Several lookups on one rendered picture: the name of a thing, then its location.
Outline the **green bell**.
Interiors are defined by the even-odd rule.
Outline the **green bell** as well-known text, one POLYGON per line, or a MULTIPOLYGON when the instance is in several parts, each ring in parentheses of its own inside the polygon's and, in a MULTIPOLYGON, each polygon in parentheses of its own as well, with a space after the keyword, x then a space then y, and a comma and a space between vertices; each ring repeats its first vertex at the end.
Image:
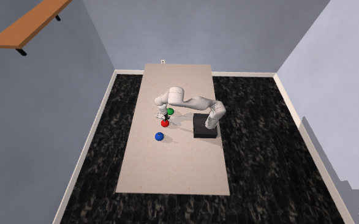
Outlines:
POLYGON ((174 113, 174 110, 172 108, 167 108, 167 114, 172 115, 174 113))

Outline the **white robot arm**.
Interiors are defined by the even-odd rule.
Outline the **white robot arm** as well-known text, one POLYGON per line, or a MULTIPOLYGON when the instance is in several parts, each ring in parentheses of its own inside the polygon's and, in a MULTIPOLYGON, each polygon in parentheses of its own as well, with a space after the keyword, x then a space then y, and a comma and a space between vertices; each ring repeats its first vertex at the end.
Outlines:
POLYGON ((217 126, 218 120, 223 117, 226 112, 224 104, 218 100, 211 100, 204 97, 195 96, 184 102, 184 89, 181 87, 171 87, 165 94, 162 94, 158 97, 154 100, 159 109, 159 114, 155 115, 155 118, 158 119, 165 119, 164 115, 167 114, 167 104, 193 108, 202 111, 206 110, 208 107, 211 107, 212 111, 205 122, 205 126, 208 129, 214 129, 217 126))

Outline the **blue dome bell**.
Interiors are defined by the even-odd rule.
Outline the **blue dome bell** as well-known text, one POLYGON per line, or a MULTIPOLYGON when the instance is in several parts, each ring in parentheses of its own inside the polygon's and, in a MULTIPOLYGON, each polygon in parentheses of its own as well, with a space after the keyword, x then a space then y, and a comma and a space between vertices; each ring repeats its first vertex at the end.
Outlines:
POLYGON ((163 138, 164 138, 163 133, 161 133, 161 132, 156 133, 156 135, 155 135, 156 140, 161 141, 163 138))

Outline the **red dome bell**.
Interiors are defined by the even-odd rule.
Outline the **red dome bell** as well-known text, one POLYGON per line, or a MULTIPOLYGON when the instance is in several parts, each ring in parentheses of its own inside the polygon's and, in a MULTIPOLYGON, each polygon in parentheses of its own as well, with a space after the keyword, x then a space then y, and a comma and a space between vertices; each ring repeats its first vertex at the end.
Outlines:
POLYGON ((168 120, 166 120, 165 122, 162 120, 161 121, 161 126, 163 126, 163 127, 167 127, 169 125, 169 121, 168 120))

